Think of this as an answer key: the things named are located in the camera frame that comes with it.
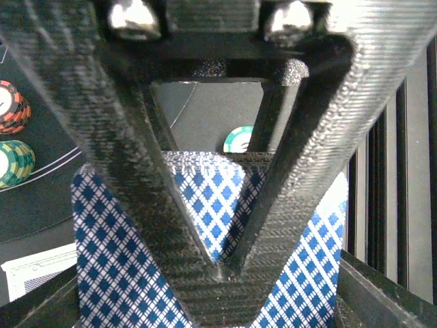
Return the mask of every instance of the poker chip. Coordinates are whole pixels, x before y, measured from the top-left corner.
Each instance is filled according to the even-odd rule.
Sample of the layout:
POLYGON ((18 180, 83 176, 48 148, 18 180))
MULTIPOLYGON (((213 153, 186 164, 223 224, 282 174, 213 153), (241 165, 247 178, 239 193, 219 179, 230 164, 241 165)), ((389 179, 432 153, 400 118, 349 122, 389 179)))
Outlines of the poker chip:
POLYGON ((30 176, 35 153, 22 141, 0 142, 0 188, 16 186, 30 176))
POLYGON ((7 81, 0 81, 0 135, 24 130, 31 117, 29 102, 7 81))
POLYGON ((252 131, 253 126, 241 126, 233 130, 225 140, 223 151, 246 152, 251 140, 252 131))

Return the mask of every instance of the white-green poker chip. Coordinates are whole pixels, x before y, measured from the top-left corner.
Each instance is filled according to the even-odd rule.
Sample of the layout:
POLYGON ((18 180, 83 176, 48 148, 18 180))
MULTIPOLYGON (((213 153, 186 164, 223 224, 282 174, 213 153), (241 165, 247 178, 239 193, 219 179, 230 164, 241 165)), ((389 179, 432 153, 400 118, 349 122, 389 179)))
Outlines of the white-green poker chip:
POLYGON ((226 138, 223 152, 246 152, 251 140, 253 126, 241 126, 226 138))
POLYGON ((9 170, 9 158, 6 153, 0 151, 0 178, 2 178, 9 170))

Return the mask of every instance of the green poker chip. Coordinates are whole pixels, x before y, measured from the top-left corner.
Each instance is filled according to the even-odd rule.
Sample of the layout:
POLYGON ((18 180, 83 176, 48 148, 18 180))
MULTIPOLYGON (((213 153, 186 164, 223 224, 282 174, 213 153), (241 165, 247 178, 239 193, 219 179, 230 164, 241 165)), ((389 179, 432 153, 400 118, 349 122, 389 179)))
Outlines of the green poker chip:
POLYGON ((17 155, 12 146, 7 142, 0 142, 0 188, 9 186, 18 170, 17 155))
POLYGON ((13 147, 13 151, 15 152, 18 163, 15 174, 8 181, 9 186, 14 186, 23 181, 23 176, 27 171, 27 159, 25 152, 19 148, 19 144, 15 143, 14 141, 9 141, 8 143, 11 145, 11 147, 13 147))
POLYGON ((14 143, 14 145, 16 146, 16 151, 19 152, 24 160, 24 171, 19 176, 20 179, 18 181, 18 183, 21 183, 26 180, 30 176, 30 173, 33 171, 33 168, 35 166, 35 155, 33 154, 33 150, 24 142, 17 140, 11 142, 14 143))
POLYGON ((0 188, 12 187, 25 181, 35 166, 35 154, 18 140, 0 143, 0 188))
POLYGON ((241 126, 226 138, 223 152, 246 152, 251 140, 253 126, 241 126))

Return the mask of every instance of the white curved line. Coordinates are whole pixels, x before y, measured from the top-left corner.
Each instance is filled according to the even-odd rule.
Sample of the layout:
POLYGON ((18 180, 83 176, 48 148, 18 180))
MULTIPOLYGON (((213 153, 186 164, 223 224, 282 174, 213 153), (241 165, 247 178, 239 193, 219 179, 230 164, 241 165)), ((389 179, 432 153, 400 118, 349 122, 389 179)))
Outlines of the white curved line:
POLYGON ((75 149, 69 151, 67 154, 63 155, 62 157, 59 157, 56 161, 54 161, 54 162, 52 162, 50 164, 47 164, 46 166, 41 167, 40 169, 37 169, 36 171, 33 171, 32 173, 30 173, 30 175, 32 176, 32 175, 34 175, 34 174, 36 174, 38 172, 41 172, 43 169, 46 169, 47 167, 50 167, 53 164, 56 164, 57 162, 59 162, 60 160, 66 158, 69 154, 71 154, 72 152, 74 152, 75 150, 78 150, 78 149, 79 149, 79 147, 76 147, 75 149))
POLYGON ((6 53, 8 52, 8 48, 6 47, 5 53, 3 54, 3 58, 0 61, 0 64, 2 64, 5 61, 6 53))
POLYGON ((43 173, 43 174, 41 174, 40 176, 37 176, 36 178, 33 178, 33 179, 28 180, 28 181, 26 181, 26 182, 20 183, 20 184, 18 184, 18 185, 16 185, 16 186, 13 186, 13 187, 10 187, 10 188, 6 188, 6 189, 3 189, 3 190, 0 190, 0 193, 4 193, 5 191, 11 190, 11 189, 15 189, 15 188, 18 188, 18 187, 21 187, 21 186, 24 186, 24 185, 27 185, 27 184, 30 183, 30 182, 36 181, 36 180, 38 180, 38 179, 41 179, 43 176, 46 176, 47 174, 50 174, 50 173, 52 173, 53 171, 56 171, 57 169, 59 169, 60 167, 64 166, 64 165, 67 164, 68 162, 72 161, 75 157, 79 156, 80 154, 82 154, 82 152, 79 152, 79 153, 75 154, 71 159, 68 159, 68 161, 66 161, 66 162, 64 162, 64 163, 62 163, 62 164, 59 164, 57 167, 52 168, 50 171, 47 171, 46 173, 43 173))

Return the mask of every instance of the metal screw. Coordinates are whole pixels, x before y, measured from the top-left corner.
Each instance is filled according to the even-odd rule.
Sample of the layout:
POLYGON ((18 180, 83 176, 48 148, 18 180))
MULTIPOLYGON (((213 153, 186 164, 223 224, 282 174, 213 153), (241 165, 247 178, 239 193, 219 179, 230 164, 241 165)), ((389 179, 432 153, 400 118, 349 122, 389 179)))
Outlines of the metal screw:
POLYGON ((143 0, 117 0, 111 6, 108 24, 119 37, 127 40, 157 40, 160 24, 149 3, 143 0))
POLYGON ((302 1, 278 5, 264 25, 264 39, 287 46, 299 43, 313 29, 311 9, 302 1))

